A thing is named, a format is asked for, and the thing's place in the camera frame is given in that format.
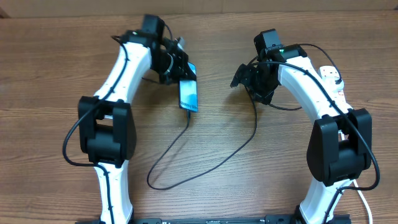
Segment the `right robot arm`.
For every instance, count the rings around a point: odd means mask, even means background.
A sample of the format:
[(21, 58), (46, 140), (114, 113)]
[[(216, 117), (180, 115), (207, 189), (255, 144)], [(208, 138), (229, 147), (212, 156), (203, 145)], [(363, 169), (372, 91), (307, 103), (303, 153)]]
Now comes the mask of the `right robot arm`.
[(335, 67), (315, 70), (300, 44), (284, 46), (275, 29), (254, 38), (257, 57), (237, 69), (231, 87), (242, 84), (254, 101), (268, 105), (278, 86), (293, 94), (313, 124), (307, 165), (313, 176), (304, 200), (293, 214), (266, 215), (265, 223), (351, 223), (334, 209), (362, 171), (376, 163), (371, 151), (372, 118), (345, 100)]

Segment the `smartphone with blue screen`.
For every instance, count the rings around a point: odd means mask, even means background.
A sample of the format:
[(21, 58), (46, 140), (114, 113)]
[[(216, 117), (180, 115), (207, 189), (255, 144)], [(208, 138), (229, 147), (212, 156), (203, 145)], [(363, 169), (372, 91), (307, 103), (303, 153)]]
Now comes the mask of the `smartphone with blue screen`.
[(179, 107), (191, 112), (198, 112), (198, 91), (195, 80), (179, 81)]

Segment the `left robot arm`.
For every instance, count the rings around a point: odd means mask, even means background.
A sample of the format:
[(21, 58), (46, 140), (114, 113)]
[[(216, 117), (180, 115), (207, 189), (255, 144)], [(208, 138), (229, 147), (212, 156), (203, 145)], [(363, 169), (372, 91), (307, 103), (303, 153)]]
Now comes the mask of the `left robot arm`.
[(198, 111), (197, 70), (183, 49), (184, 39), (164, 37), (166, 23), (151, 14), (142, 27), (116, 36), (119, 54), (102, 87), (78, 103), (80, 147), (98, 176), (102, 212), (97, 223), (132, 223), (127, 168), (137, 143), (131, 105), (144, 75), (153, 70), (159, 83), (176, 83), (178, 104)]

